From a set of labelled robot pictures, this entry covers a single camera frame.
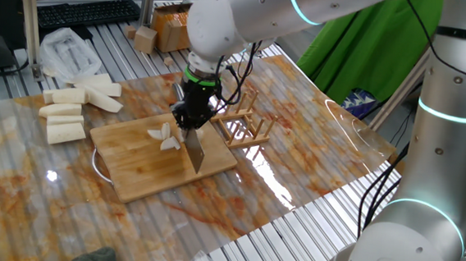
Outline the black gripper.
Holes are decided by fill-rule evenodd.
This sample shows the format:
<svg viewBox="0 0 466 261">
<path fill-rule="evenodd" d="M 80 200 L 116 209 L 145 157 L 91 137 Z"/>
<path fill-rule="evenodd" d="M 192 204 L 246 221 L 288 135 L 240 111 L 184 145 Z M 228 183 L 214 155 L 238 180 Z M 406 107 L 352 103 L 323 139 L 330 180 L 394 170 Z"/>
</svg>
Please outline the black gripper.
<svg viewBox="0 0 466 261">
<path fill-rule="evenodd" d="M 213 117 L 213 109 L 209 104 L 210 98 L 216 92 L 215 85 L 201 85 L 192 80 L 181 81 L 185 99 L 184 102 L 176 102 L 172 105 L 172 116 L 176 124 L 182 129 L 188 129 L 189 117 L 187 112 L 194 112 L 190 116 L 190 129 L 197 130 Z"/>
</svg>

